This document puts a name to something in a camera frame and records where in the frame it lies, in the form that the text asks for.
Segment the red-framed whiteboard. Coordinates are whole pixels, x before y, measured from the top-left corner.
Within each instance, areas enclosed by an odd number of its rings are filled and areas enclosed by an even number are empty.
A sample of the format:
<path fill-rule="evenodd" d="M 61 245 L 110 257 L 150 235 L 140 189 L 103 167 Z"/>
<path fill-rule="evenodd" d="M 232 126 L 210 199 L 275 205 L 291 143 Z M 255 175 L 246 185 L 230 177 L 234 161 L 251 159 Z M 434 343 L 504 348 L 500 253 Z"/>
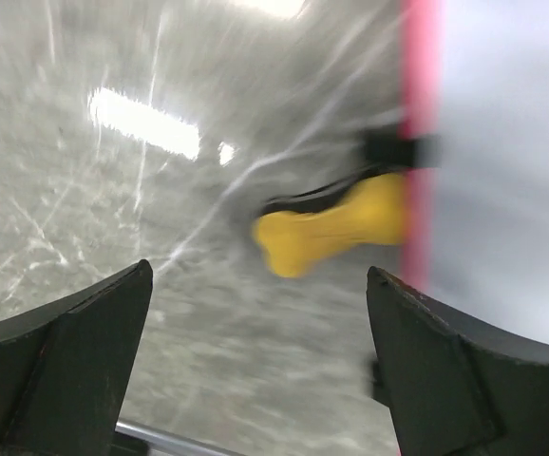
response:
<path fill-rule="evenodd" d="M 406 1 L 401 39 L 404 277 L 549 344 L 549 1 Z"/>

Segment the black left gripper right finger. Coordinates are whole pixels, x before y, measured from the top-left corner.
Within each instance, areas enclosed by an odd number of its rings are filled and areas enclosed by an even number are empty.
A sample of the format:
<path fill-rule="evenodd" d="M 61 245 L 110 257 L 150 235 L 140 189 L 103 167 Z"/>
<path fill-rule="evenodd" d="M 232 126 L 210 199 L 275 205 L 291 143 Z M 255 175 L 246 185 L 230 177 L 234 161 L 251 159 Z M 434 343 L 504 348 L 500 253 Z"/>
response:
<path fill-rule="evenodd" d="M 549 345 L 377 268 L 367 276 L 372 397 L 404 455 L 549 455 Z"/>

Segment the aluminium rail frame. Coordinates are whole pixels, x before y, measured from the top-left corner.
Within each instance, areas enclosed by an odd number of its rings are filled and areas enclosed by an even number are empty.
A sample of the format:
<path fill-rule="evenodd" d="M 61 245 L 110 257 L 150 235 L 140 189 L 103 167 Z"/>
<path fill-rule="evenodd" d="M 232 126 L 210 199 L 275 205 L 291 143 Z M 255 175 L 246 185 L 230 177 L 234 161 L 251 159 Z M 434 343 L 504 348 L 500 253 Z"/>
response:
<path fill-rule="evenodd" d="M 231 450 L 211 446 L 133 421 L 120 419 L 115 429 L 122 435 L 146 442 L 150 448 L 150 455 L 157 452 L 162 455 L 240 456 L 240 453 Z"/>

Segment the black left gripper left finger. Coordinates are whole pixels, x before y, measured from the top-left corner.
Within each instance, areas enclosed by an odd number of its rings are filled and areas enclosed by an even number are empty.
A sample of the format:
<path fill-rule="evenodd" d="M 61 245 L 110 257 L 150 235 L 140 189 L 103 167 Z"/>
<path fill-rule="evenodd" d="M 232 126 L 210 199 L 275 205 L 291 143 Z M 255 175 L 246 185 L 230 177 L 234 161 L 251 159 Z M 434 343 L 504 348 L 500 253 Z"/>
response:
<path fill-rule="evenodd" d="M 145 259 L 0 321 L 0 455 L 146 455 L 115 426 L 153 288 Z"/>

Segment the yellow bone-shaped eraser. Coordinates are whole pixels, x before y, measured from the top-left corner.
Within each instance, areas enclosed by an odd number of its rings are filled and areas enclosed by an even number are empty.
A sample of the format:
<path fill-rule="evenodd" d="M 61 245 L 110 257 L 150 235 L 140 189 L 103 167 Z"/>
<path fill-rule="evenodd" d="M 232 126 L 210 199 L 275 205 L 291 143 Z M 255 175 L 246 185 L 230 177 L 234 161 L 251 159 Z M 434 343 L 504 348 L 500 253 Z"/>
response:
<path fill-rule="evenodd" d="M 399 245 L 406 224 L 406 178 L 388 173 L 359 181 L 324 211 L 264 215 L 253 225 L 253 238 L 271 272 L 298 278 L 356 245 Z"/>

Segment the black whiteboard foot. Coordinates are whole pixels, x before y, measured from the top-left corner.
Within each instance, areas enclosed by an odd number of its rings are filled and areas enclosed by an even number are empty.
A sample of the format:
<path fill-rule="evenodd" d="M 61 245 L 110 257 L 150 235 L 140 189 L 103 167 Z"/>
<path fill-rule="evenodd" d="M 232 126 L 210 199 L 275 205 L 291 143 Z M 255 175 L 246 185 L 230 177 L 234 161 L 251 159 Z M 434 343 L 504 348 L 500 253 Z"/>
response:
<path fill-rule="evenodd" d="M 409 169 L 436 167 L 440 160 L 433 136 L 406 138 L 376 130 L 364 133 L 361 155 L 370 164 Z"/>

